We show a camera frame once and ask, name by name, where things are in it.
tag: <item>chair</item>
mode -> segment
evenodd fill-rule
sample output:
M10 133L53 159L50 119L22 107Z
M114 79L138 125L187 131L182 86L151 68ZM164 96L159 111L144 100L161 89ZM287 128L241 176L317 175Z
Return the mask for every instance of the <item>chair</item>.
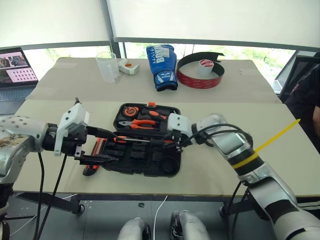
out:
M304 76L313 69L314 66L320 64L320 57L316 56L302 56L297 55L295 57L292 69L289 73L289 76L279 94L279 98L284 103L287 98L290 96L294 87L300 81L303 81Z

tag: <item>table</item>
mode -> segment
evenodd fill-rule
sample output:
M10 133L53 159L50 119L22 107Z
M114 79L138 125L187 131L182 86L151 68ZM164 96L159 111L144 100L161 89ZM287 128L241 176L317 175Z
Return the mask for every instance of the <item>table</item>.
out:
M48 123L59 123L61 115L73 105L73 100L27 100L16 113ZM90 113L89 124L113 130L113 120L123 102L84 101ZM258 147L295 119L283 104L273 103L182 103L171 102L181 114L192 122L217 112L253 136ZM84 150L90 153L95 139L89 137ZM293 127L272 145L263 149L261 158L268 162L288 183L297 196L320 196L320 157L299 125ZM44 151L44 192L52 192L62 157ZM99 195L180 195L180 196L230 196L238 179L234 170L218 151L205 145L187 147L181 156L181 168L174 177L145 177L127 175L99 168L92 176L82 175L83 166L68 157L58 188L59 193ZM15 191L37 192L41 178L36 153L28 155Z
M61 57L28 97L34 100L123 101L166 103L281 103L251 60L223 60L221 83L210 89L178 84L177 91L157 92L147 59L130 59L140 71L120 73L118 83L102 80L94 58Z

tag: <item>black tool case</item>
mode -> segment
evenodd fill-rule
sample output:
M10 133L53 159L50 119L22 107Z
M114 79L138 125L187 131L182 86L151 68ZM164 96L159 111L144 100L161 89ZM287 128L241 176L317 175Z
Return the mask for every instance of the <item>black tool case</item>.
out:
M136 115L127 116L125 111L131 108L138 109ZM155 127L155 129L132 129L131 126L119 124L122 121L155 120L146 111L155 111L166 120L156 120L156 125L141 124L141 127ZM168 116L171 113L180 114L180 110L175 107L149 104L125 103L123 104L113 122L117 136L126 136L130 139L150 140L151 138L161 140L168 136L167 124ZM119 158L118 161L103 164L106 170L117 171L126 174L144 174L145 176L171 177L178 173L180 169L181 153L177 151L175 145L170 147L151 146L147 142L126 142L119 143L108 139L104 142L100 154L110 155Z

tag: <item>metal table leg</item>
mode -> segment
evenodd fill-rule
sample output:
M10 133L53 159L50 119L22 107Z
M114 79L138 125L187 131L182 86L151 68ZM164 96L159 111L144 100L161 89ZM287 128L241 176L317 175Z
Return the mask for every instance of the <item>metal table leg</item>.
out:
M38 203L39 193L38 192L24 192L18 196L17 198ZM48 205L51 201L52 195L49 193L42 193L41 195L41 204ZM73 214L81 213L81 205L80 200L77 195L72 196L70 201L64 200L60 197L55 196L52 205L53 208L60 209L63 211L71 212Z

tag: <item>screwdriver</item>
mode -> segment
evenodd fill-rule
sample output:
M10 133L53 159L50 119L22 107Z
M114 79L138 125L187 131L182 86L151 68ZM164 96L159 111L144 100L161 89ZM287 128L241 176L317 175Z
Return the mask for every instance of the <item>screwdriver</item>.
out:
M157 121L166 121L168 119L168 116L166 115L161 115L160 113L152 110L148 110L146 108L143 108L141 110L142 115L149 115L151 119L157 120Z
M171 144L174 142L172 140L163 140L163 139L154 139L154 138L151 138L150 140L134 139L134 138L128 138L127 136L114 137L113 141L115 143L120 143L120 144L125 144L126 142L149 143L151 146L155 146L155 147L161 147L165 144Z

